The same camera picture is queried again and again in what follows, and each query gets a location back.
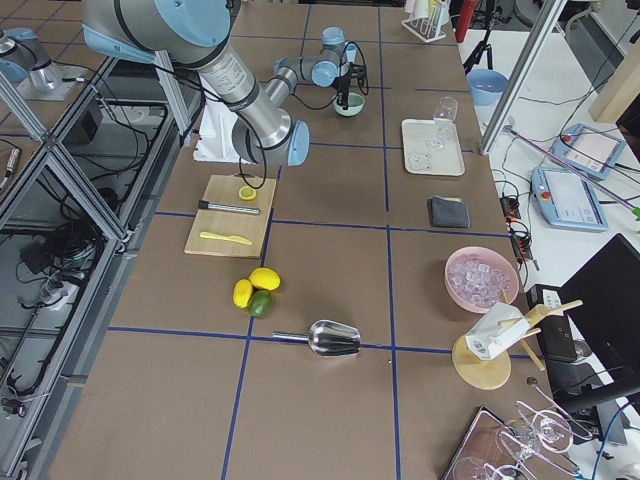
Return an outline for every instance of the wooden cutting board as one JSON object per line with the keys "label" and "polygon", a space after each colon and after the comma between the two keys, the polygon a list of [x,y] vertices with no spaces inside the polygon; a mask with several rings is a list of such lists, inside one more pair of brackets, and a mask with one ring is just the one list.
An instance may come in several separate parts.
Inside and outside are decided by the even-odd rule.
{"label": "wooden cutting board", "polygon": [[[191,226],[191,232],[184,247],[185,253],[196,255],[216,255],[222,257],[260,258],[264,238],[269,223],[271,204],[276,189],[276,181],[267,179],[265,184],[257,190],[255,200],[243,201],[238,196],[240,187],[246,185],[241,177],[211,175],[202,200],[210,203],[237,205],[243,207],[257,207],[258,215],[243,213],[221,212],[218,210],[198,210]],[[213,232],[221,235],[241,235],[253,242],[253,245],[228,242],[224,240],[209,240],[200,238],[200,232]]]}

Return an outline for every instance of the blue cable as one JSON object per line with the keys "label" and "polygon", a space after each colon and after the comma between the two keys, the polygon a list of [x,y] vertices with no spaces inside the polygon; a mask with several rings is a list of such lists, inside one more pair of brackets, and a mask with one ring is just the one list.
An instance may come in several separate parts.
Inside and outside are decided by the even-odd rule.
{"label": "blue cable", "polygon": [[602,454],[604,453],[604,446],[607,443],[607,438],[609,438],[609,433],[613,428],[613,424],[618,419],[618,417],[622,414],[622,411],[627,408],[629,405],[633,405],[636,402],[627,402],[622,407],[618,408],[615,415],[607,425],[607,430],[604,433],[604,437],[602,439],[602,445],[600,445],[600,450],[598,451],[598,456],[596,457],[596,463],[593,465],[593,473],[591,474],[591,480],[596,480],[596,470],[598,470],[598,464],[600,463],[600,459],[602,458]]}

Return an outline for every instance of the black monitor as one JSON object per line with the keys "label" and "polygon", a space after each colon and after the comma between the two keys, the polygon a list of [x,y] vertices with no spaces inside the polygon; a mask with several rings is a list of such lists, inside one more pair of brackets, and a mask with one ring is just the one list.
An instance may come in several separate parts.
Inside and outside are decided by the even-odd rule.
{"label": "black monitor", "polygon": [[558,293],[563,303],[583,301],[567,313],[614,379],[560,405],[574,413],[627,397],[640,413],[640,253],[617,234]]}

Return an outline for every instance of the metal scoop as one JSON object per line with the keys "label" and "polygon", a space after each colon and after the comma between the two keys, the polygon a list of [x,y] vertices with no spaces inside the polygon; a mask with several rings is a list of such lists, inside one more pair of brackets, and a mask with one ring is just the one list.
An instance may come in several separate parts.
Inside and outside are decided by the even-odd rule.
{"label": "metal scoop", "polygon": [[357,328],[332,320],[318,320],[309,334],[273,332],[273,338],[307,340],[311,350],[323,357],[355,355],[360,351],[360,332]]}

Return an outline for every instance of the blue container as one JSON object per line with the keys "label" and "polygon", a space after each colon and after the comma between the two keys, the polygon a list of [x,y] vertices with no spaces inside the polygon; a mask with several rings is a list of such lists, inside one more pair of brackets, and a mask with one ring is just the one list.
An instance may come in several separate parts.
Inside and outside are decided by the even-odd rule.
{"label": "blue container", "polygon": [[467,83],[473,97],[473,104],[479,107],[492,105],[498,101],[507,86],[507,77],[495,70],[477,69],[467,74]]}

